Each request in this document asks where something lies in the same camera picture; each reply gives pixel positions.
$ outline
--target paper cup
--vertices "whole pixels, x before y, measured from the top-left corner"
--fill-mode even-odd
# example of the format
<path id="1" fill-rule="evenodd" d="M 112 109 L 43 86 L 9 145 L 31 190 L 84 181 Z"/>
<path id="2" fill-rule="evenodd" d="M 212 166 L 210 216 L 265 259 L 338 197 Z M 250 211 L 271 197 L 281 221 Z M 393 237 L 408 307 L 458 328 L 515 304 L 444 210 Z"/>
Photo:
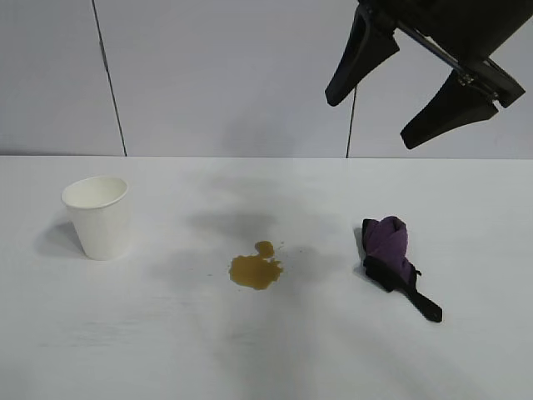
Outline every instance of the paper cup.
<path id="1" fill-rule="evenodd" d="M 129 247 L 127 184 L 118 177 L 90 177 L 68 186 L 67 206 L 83 251 L 94 260 L 123 255 Z"/>

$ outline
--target white table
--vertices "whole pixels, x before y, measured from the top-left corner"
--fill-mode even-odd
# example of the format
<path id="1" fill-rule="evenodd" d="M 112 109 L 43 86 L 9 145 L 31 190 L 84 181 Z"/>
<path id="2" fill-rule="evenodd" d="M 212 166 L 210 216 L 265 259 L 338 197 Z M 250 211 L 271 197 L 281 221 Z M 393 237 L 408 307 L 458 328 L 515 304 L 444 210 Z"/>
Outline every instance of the white table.
<path id="1" fill-rule="evenodd" d="M 87 260 L 64 186 L 131 183 L 134 247 Z M 531 399 L 533 162 L 0 157 L 2 400 Z M 395 214 L 427 322 L 352 229 Z M 265 291 L 228 264 L 270 240 Z"/>

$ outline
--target brown liquid stain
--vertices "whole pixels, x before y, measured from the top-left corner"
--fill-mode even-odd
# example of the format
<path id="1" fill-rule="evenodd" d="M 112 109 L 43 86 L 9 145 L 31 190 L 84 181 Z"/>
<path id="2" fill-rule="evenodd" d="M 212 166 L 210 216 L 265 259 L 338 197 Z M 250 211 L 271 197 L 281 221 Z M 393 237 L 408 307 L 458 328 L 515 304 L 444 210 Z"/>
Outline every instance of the brown liquid stain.
<path id="1" fill-rule="evenodd" d="M 237 285 L 264 290 L 277 281 L 283 268 L 274 259 L 274 247 L 270 242 L 257 242 L 256 256 L 239 256 L 233 258 L 230 279 Z"/>

